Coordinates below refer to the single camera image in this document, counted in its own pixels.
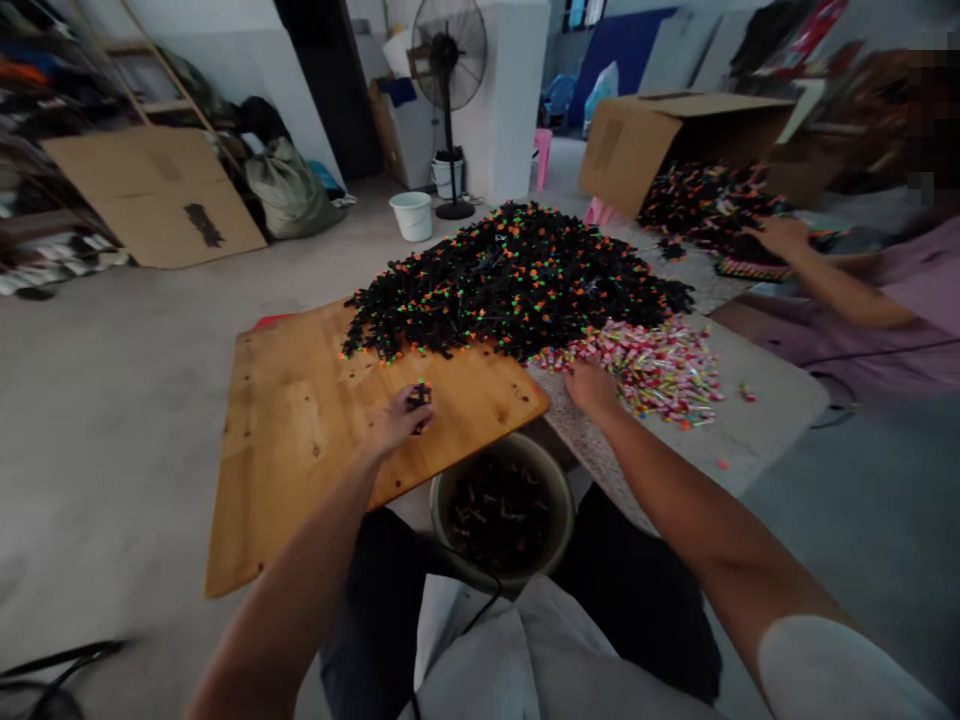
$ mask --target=blue object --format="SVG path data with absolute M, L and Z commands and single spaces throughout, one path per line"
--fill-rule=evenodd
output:
M 619 94 L 637 92 L 660 31 L 660 23 L 673 17 L 676 12 L 675 7 L 662 8 L 633 15 L 605 17 L 597 23 L 567 111 L 567 125 L 583 125 L 583 104 L 593 92 L 600 72 L 614 61 L 620 71 Z
M 56 55 L 46 50 L 37 50 L 25 45 L 18 45 L 16 41 L 12 43 L 0 43 L 0 51 L 6 56 L 7 60 L 24 65 L 33 65 L 47 77 L 53 75 L 54 71 L 63 67 L 63 61 Z
M 577 79 L 573 75 L 557 75 L 547 89 L 544 107 L 550 117 L 561 116 L 566 119 L 570 101 L 573 99 L 573 90 L 577 86 Z
M 309 160 L 307 161 L 307 165 L 310 166 L 310 172 L 320 178 L 320 182 L 323 183 L 323 186 L 328 192 L 335 192 L 337 190 L 343 192 L 343 188 L 337 185 L 337 181 L 333 179 L 333 175 L 324 167 L 322 162 L 319 160 Z
M 413 102 L 417 99 L 417 91 L 413 88 L 413 81 L 410 78 L 397 78 L 396 80 L 387 80 L 380 83 L 380 92 L 385 92 L 393 101 L 394 107 L 400 107 L 405 102 Z
M 583 13 L 587 9 L 587 0 L 572 0 L 567 23 L 571 28 L 579 28 L 583 24 Z

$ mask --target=wooden board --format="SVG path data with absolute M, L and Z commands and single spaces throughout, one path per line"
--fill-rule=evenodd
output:
M 256 578 L 343 477 L 370 422 L 403 386 L 433 386 L 434 423 L 383 466 L 370 499 L 390 502 L 547 411 L 519 363 L 486 345 L 453 360 L 339 357 L 354 315 L 339 301 L 237 337 L 206 594 Z

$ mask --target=pile of candy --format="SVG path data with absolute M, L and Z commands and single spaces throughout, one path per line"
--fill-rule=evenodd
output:
M 688 312 L 689 285 L 658 278 L 632 246 L 537 203 L 506 203 L 421 253 L 388 264 L 357 290 L 345 356 L 381 361 L 493 339 L 524 360 L 563 347 L 609 318 L 656 327 Z
M 760 242 L 743 232 L 759 228 L 757 217 L 782 215 L 796 208 L 783 197 L 763 192 L 767 167 L 733 171 L 725 163 L 674 163 L 658 175 L 637 218 L 645 230 L 660 233 L 668 260 L 686 255 L 687 240 L 715 255 L 765 265 L 783 265 Z
M 540 367 L 560 371 L 575 358 L 596 358 L 617 377 L 620 393 L 634 415 L 645 418 L 656 413 L 686 431 L 712 423 L 716 416 L 710 403 L 724 399 L 717 358 L 705 342 L 709 334 L 678 318 L 649 329 L 610 321 L 563 349 L 548 349 Z

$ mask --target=pink stool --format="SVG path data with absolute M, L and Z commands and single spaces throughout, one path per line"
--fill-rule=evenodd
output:
M 533 146 L 540 151 L 537 156 L 537 192 L 543 190 L 543 186 L 547 183 L 551 142 L 553 142 L 553 131 L 546 128 L 537 128 L 537 132 L 533 136 Z
M 594 195 L 593 202 L 590 203 L 590 209 L 587 210 L 587 217 L 584 218 L 584 222 L 587 225 L 609 225 L 610 223 L 622 225 L 626 224 L 627 221 L 623 215 L 613 208 L 613 205 L 607 205 L 603 200 Z

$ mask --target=white bag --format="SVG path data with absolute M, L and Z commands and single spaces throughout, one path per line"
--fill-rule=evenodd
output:
M 593 113 L 597 110 L 600 101 L 607 97 L 617 97 L 620 94 L 620 71 L 617 61 L 607 65 L 597 76 L 593 91 L 587 96 L 583 104 L 583 138 L 590 132 L 590 123 L 593 122 Z

